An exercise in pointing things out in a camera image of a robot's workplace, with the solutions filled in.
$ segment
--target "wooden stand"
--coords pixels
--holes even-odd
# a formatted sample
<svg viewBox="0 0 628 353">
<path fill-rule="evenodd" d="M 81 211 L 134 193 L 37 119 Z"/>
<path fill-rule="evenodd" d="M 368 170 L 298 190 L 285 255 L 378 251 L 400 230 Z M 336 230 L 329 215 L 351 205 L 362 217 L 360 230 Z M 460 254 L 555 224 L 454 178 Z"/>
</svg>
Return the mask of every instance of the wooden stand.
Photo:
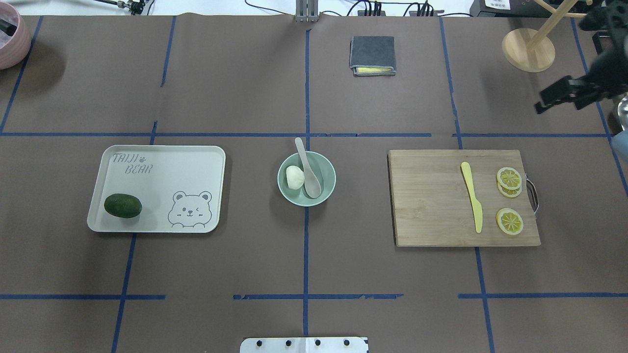
<svg viewBox="0 0 628 353">
<path fill-rule="evenodd" d="M 584 16 L 584 14 L 567 13 L 578 0 L 564 0 L 556 10 L 543 0 L 534 1 L 552 12 L 541 29 L 536 31 L 531 28 L 519 28 L 508 33 L 502 40 L 502 51 L 508 62 L 527 72 L 541 72 L 549 68 L 554 62 L 556 51 L 554 44 L 547 38 L 547 35 L 563 17 Z"/>
</svg>

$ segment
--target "yellow cloth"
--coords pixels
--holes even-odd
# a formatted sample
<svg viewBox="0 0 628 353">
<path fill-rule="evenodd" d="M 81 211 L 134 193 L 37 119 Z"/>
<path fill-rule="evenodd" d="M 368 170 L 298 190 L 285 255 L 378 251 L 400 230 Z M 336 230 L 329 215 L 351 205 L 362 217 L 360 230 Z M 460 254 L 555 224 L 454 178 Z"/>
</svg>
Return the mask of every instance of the yellow cloth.
<svg viewBox="0 0 628 353">
<path fill-rule="evenodd" d="M 386 72 L 392 71 L 389 67 L 357 67 L 357 72 Z"/>
</svg>

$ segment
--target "cable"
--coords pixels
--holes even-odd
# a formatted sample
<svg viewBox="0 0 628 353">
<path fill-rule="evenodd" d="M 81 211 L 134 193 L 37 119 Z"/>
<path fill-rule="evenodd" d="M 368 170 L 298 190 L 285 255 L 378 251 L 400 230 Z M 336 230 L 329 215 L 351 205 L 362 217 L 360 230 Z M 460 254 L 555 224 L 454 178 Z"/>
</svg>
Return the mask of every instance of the cable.
<svg viewBox="0 0 628 353">
<path fill-rule="evenodd" d="M 338 16 L 342 17 L 342 15 L 341 15 L 341 14 L 339 14 L 339 13 L 337 13 L 336 11 L 323 11 L 323 12 L 321 12 L 321 13 L 335 13 L 335 14 L 337 14 Z"/>
<path fill-rule="evenodd" d="M 416 11 L 418 12 L 421 9 L 421 4 L 419 3 L 411 3 L 410 5 L 408 5 L 408 7 L 406 8 L 405 12 L 403 13 L 402 17 L 405 17 L 406 14 L 408 13 L 408 10 L 410 10 L 410 8 L 412 7 L 412 5 L 416 5 Z"/>
<path fill-rule="evenodd" d="M 99 3 L 110 4 L 110 5 L 117 5 L 117 2 L 111 1 L 111 0 L 94 0 L 94 1 L 98 1 Z"/>
<path fill-rule="evenodd" d="M 359 3 L 365 3 L 364 4 L 364 16 L 366 16 L 366 4 L 369 4 L 369 13 L 372 11 L 372 9 L 371 9 L 371 2 L 370 1 L 368 1 L 368 0 L 358 0 L 358 1 L 355 2 L 355 4 L 353 4 L 353 6 L 351 6 L 351 8 L 349 9 L 349 12 L 347 12 L 347 16 L 349 16 L 351 14 L 351 10 L 353 10 L 354 7 L 356 7 Z"/>
<path fill-rule="evenodd" d="M 395 5 L 410 5 L 410 4 L 414 4 L 414 3 L 387 3 L 385 1 L 380 1 L 380 4 L 395 4 Z"/>
<path fill-rule="evenodd" d="M 146 15 L 150 15 L 151 14 L 151 8 L 153 7 L 153 4 L 155 3 L 156 0 L 151 1 L 151 4 L 148 6 L 148 11 L 146 12 Z"/>
<path fill-rule="evenodd" d="M 473 17 L 473 15 L 470 14 L 470 13 L 445 13 L 445 14 L 439 14 L 438 17 L 449 16 L 449 15 L 453 15 L 453 14 L 466 14 L 469 17 Z"/>
<path fill-rule="evenodd" d="M 262 9 L 262 10 L 268 10 L 268 11 L 274 11 L 274 12 L 276 12 L 276 13 L 281 13 L 281 14 L 289 14 L 289 13 L 281 12 L 281 11 L 279 11 L 279 10 L 275 10 L 275 9 L 269 9 L 269 8 L 263 8 L 263 7 L 261 7 L 261 6 L 257 6 L 257 5 L 251 5 L 251 4 L 249 4 L 249 2 L 248 2 L 247 0 L 244 0 L 244 3 L 245 3 L 245 4 L 247 4 L 247 5 L 249 5 L 249 6 L 250 6 L 250 7 L 252 7 L 252 8 L 257 8 L 257 9 Z"/>
<path fill-rule="evenodd" d="M 423 3 L 423 6 L 421 7 L 421 11 L 417 13 L 416 15 L 421 16 L 421 17 L 428 17 L 430 16 L 430 8 L 432 9 L 432 12 L 433 12 L 434 8 L 432 7 L 432 5 L 430 5 L 427 1 L 425 1 L 425 3 Z"/>
<path fill-rule="evenodd" d="M 434 17 L 434 6 L 425 1 L 426 9 L 424 15 L 426 17 Z"/>
</svg>

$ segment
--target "white dumpling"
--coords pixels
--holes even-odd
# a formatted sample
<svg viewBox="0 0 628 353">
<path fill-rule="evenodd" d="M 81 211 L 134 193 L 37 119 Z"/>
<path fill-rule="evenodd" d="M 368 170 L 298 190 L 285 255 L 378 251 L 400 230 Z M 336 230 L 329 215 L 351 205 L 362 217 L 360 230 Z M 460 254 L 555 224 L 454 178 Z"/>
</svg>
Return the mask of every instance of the white dumpling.
<svg viewBox="0 0 628 353">
<path fill-rule="evenodd" d="M 286 180 L 288 181 L 289 188 L 297 190 L 303 186 L 305 174 L 303 174 L 301 168 L 296 165 L 291 165 L 286 168 Z"/>
</svg>

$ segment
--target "folded towel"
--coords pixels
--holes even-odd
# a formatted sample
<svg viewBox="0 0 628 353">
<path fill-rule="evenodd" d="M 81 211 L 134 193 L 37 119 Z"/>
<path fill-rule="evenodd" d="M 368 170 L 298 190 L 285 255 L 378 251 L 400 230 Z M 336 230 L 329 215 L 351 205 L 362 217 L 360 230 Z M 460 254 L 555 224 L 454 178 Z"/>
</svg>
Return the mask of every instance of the folded towel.
<svg viewBox="0 0 628 353">
<path fill-rule="evenodd" d="M 349 67 L 356 76 L 394 75 L 394 37 L 355 36 L 351 38 Z"/>
</svg>

